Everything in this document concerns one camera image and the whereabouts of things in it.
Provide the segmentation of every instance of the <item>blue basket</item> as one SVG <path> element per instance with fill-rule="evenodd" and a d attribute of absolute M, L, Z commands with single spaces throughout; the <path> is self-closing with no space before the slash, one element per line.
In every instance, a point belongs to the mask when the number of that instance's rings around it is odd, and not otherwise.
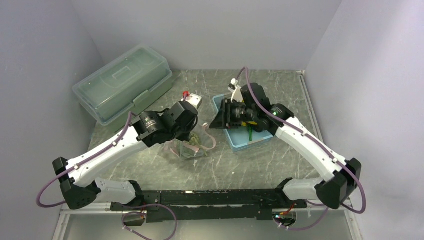
<path fill-rule="evenodd" d="M 222 99 L 224 94 L 214 96 L 212 98 L 213 105 L 215 106 L 215 112 L 218 113 L 218 110 L 221 107 Z M 229 142 L 231 150 L 235 153 L 243 149 L 247 149 L 259 144 L 269 142 L 273 137 L 270 132 L 252 132 L 252 141 L 249 141 L 249 131 L 246 126 L 241 126 L 236 129 L 224 129 L 226 139 Z"/>

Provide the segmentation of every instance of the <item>gray wall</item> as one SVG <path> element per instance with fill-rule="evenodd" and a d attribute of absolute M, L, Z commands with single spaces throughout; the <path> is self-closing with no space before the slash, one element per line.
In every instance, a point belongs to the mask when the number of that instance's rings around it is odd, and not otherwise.
<path fill-rule="evenodd" d="M 423 12 L 344 0 L 306 69 L 326 143 L 362 162 L 365 239 L 424 239 Z"/>
<path fill-rule="evenodd" d="M 72 0 L 108 63 L 144 43 L 173 69 L 304 70 L 342 0 Z"/>
<path fill-rule="evenodd" d="M 55 158 L 87 150 L 95 121 L 72 86 L 102 65 L 70 1 L 1 1 L 0 239 L 52 238 L 60 208 L 36 195 Z M 54 184 L 43 202 L 61 199 Z"/>

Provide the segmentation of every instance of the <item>transparent plastic bag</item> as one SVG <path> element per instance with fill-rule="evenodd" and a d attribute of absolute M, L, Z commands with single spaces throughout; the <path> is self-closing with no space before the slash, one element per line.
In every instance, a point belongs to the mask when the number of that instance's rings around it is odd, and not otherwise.
<path fill-rule="evenodd" d="M 208 151 L 217 146 L 217 141 L 207 133 L 209 125 L 207 123 L 197 124 L 190 133 L 190 141 L 180 141 L 174 139 L 163 144 L 159 155 L 163 158 L 174 157 L 180 160 L 207 156 Z"/>

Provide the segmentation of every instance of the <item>orange wire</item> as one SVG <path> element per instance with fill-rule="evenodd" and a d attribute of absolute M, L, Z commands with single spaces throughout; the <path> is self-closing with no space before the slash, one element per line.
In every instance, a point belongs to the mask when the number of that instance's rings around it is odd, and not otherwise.
<path fill-rule="evenodd" d="M 290 213 L 290 211 L 293 209 L 294 206 L 295 206 L 295 204 L 292 203 L 291 206 L 290 206 L 290 208 L 287 211 L 282 211 L 279 214 L 280 215 L 286 215 L 286 214 Z"/>

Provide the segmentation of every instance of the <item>marble table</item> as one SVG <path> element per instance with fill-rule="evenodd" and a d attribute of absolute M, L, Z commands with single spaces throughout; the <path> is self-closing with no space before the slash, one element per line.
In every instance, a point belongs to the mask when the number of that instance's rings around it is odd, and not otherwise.
<path fill-rule="evenodd" d="M 183 91 L 203 97 L 199 119 L 210 122 L 215 117 L 212 98 L 228 93 L 227 86 L 239 70 L 176 70 L 173 88 L 149 110 L 170 108 L 181 99 Z M 287 106 L 312 133 L 316 134 L 308 103 L 296 71 L 251 70 L 251 82 L 263 86 L 271 103 Z M 244 77 L 240 85 L 245 85 Z M 143 190 L 224 190 L 275 188 L 286 178 L 318 177 L 317 171 L 287 143 L 271 141 L 233 153 L 223 130 L 209 129 L 216 147 L 208 156 L 191 160 L 165 159 L 158 155 L 160 145 L 136 153 L 105 171 L 101 177 L 113 181 L 137 181 Z M 115 133 L 100 124 L 95 126 L 89 149 Z"/>

